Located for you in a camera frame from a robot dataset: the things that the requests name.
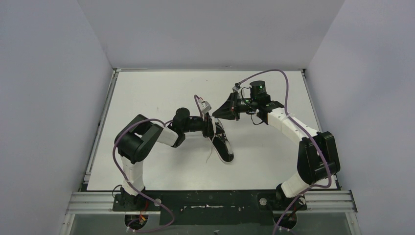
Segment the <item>black white canvas sneaker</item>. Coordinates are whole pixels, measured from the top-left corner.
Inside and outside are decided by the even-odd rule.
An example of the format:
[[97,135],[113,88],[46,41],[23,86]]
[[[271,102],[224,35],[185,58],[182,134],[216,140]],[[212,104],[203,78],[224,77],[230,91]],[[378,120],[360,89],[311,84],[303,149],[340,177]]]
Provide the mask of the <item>black white canvas sneaker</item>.
[[213,137],[210,138],[211,143],[221,161],[225,164],[230,164],[234,159],[234,153],[231,144],[226,136],[225,129],[221,121],[217,118],[213,119],[215,128]]

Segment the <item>white shoelace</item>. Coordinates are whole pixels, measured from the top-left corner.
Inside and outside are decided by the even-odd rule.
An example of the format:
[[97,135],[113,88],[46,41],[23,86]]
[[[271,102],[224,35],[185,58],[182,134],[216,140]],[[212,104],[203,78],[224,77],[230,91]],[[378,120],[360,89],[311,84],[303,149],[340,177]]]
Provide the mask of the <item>white shoelace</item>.
[[205,163],[207,164],[208,163],[208,160],[210,159],[210,157],[212,156],[212,153],[213,153],[213,150],[215,150],[215,152],[216,152],[216,154],[218,155],[218,157],[219,157],[219,159],[222,161],[223,159],[221,158],[221,155],[220,155],[220,153],[219,153],[219,151],[216,149],[216,147],[214,146],[214,143],[213,143],[213,141],[214,141],[214,139],[215,139],[215,137],[216,137],[216,132],[217,132],[217,127],[216,127],[216,121],[217,121],[217,119],[215,118],[215,117],[211,117],[211,122],[212,122],[212,127],[213,127],[213,137],[209,140],[210,141],[210,144],[211,144],[211,148],[210,148],[210,153],[209,153],[209,155],[207,156],[207,158],[206,158],[206,161],[205,161]]

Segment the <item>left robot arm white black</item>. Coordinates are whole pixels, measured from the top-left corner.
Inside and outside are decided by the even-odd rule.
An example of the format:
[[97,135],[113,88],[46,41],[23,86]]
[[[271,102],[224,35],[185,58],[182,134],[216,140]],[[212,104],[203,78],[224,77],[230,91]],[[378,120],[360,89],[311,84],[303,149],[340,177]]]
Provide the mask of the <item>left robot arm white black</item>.
[[118,154],[122,161],[116,166],[124,178],[117,201],[133,209],[142,207],[146,202],[142,193],[144,159],[156,143],[177,148],[190,132],[201,132],[223,162],[233,161],[234,154],[222,123],[209,114],[192,116],[187,108],[179,108],[170,122],[137,115],[114,141],[113,154]]

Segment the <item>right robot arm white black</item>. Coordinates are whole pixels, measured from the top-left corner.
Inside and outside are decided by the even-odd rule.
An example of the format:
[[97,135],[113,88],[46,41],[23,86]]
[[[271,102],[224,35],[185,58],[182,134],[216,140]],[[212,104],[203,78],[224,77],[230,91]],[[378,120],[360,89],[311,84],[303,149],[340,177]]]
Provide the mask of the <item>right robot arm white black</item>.
[[297,170],[276,187],[275,202],[278,207],[287,209],[294,204],[296,196],[316,187],[317,182],[325,178],[330,180],[340,170],[335,139],[330,132],[317,131],[291,116],[284,105],[271,99],[265,81],[251,82],[249,90],[248,98],[238,91],[232,92],[213,116],[239,120],[241,113],[256,115],[263,123],[299,145]]

